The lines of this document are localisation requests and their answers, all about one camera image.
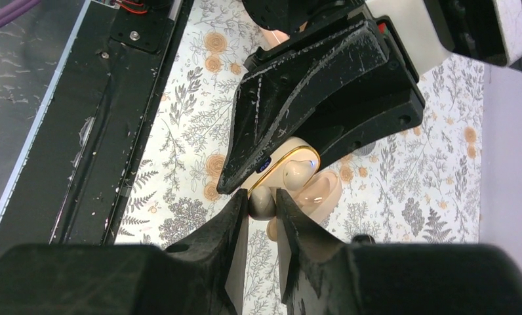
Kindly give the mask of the beige earbud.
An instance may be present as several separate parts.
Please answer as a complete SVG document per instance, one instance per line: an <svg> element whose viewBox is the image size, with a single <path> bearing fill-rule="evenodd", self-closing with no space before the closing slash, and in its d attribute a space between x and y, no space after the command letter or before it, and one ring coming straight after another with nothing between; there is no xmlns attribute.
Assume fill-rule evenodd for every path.
<svg viewBox="0 0 522 315"><path fill-rule="evenodd" d="M288 190L297 191L302 188L316 172L313 160L288 161L283 169L283 184Z"/></svg>
<svg viewBox="0 0 522 315"><path fill-rule="evenodd" d="M249 196L249 215L258 221L268 221L276 215L272 191L267 186L258 186Z"/></svg>

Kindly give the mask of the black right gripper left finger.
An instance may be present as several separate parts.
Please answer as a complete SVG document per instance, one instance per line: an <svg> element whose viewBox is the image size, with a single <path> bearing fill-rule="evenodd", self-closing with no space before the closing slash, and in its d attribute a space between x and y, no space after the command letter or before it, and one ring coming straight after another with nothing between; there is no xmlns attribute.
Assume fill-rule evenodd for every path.
<svg viewBox="0 0 522 315"><path fill-rule="evenodd" d="M18 245L0 258L0 314L240 314L248 193L154 245Z"/></svg>

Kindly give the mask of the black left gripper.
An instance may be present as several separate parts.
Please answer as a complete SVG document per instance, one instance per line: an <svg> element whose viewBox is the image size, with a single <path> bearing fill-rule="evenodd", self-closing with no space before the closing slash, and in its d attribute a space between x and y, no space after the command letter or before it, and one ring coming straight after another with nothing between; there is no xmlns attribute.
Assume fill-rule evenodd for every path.
<svg viewBox="0 0 522 315"><path fill-rule="evenodd" d="M253 22L288 40L258 49L235 91L217 190L230 194L294 133L325 168L422 124L426 101L411 39L419 1L244 1ZM402 63L384 64L390 37Z"/></svg>

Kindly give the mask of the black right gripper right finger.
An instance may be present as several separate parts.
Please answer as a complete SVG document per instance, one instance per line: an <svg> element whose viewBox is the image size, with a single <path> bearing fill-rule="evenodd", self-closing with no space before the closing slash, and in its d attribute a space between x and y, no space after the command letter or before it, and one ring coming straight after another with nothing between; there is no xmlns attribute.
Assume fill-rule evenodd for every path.
<svg viewBox="0 0 522 315"><path fill-rule="evenodd" d="M276 191L289 314L522 314L522 272L480 244L345 243Z"/></svg>

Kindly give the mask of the beige earbud charging case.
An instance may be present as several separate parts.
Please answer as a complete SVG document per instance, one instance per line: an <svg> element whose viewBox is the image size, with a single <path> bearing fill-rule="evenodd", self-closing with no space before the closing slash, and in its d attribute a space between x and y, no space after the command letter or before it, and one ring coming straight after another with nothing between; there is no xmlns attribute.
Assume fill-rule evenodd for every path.
<svg viewBox="0 0 522 315"><path fill-rule="evenodd" d="M275 190L287 191L300 210L321 224L342 195L342 182L333 170L320 171L321 158L313 146L290 137L268 156L241 185L248 190L250 216L266 221L266 234L277 240Z"/></svg>

